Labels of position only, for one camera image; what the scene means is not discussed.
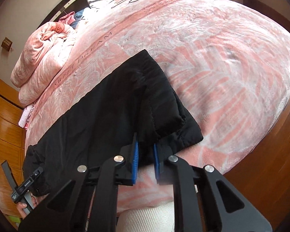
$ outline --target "pink striped fabric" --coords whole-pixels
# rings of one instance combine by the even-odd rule
[[[109,4],[78,30],[67,63],[36,102],[26,147],[116,67],[146,49],[204,135],[179,156],[227,172],[268,133],[288,102],[290,33],[229,0],[129,1]],[[139,170],[135,186],[119,187],[118,212],[171,200],[172,188],[158,186],[148,166]]]

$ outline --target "black garment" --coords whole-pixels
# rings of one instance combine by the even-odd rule
[[[30,191],[44,195],[79,165],[100,166],[131,144],[134,132],[139,166],[153,162],[156,142],[177,153],[203,139],[200,127],[146,50],[105,77],[28,148],[25,178],[39,166],[44,169]]]

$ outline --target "pink cloth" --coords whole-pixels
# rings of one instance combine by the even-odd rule
[[[69,25],[60,22],[47,22],[28,38],[22,53],[12,71],[11,81],[21,87],[32,75],[44,55],[57,38],[66,38],[74,31]]]
[[[22,105],[26,106],[37,100],[66,63],[76,40],[76,33],[71,26],[67,25],[66,28],[67,37],[55,40],[31,77],[20,88],[19,101]]]
[[[25,109],[22,112],[22,116],[20,117],[20,120],[18,122],[18,125],[21,128],[25,128],[26,124],[28,123],[28,119],[33,111],[34,108],[34,104],[30,104],[28,106],[25,107]]]
[[[204,135],[178,155],[191,165],[227,172],[268,133],[288,102],[290,33],[229,0],[129,1],[109,4],[78,31],[67,63],[36,102],[25,147],[146,49]],[[117,210],[172,199],[172,187],[157,185],[151,165],[139,170],[135,186],[119,186]]]
[[[75,12],[72,11],[69,14],[66,14],[63,17],[60,17],[59,22],[62,22],[62,23],[70,25],[71,23],[73,23],[75,21],[74,15],[75,15]]]

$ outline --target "small brown wall box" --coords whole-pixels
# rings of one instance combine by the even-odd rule
[[[12,46],[12,41],[9,40],[8,38],[5,38],[1,44],[1,47],[7,51],[10,51],[11,46]]]

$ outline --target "green object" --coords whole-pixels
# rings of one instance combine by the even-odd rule
[[[15,216],[10,216],[9,215],[9,218],[12,222],[15,222],[15,223],[20,223],[20,218],[18,217],[15,217]]]

